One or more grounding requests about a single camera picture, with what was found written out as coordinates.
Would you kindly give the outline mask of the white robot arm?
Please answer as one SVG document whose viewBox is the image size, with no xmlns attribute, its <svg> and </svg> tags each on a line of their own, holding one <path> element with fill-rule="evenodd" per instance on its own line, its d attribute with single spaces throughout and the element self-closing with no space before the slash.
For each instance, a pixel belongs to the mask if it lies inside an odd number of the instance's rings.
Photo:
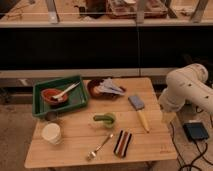
<svg viewBox="0 0 213 171">
<path fill-rule="evenodd" d="M 213 115 L 213 89 L 206 85 L 207 79 L 207 69 L 198 63 L 169 72 L 166 76 L 167 87 L 158 98 L 162 121 L 169 124 L 186 101 Z"/>
</svg>

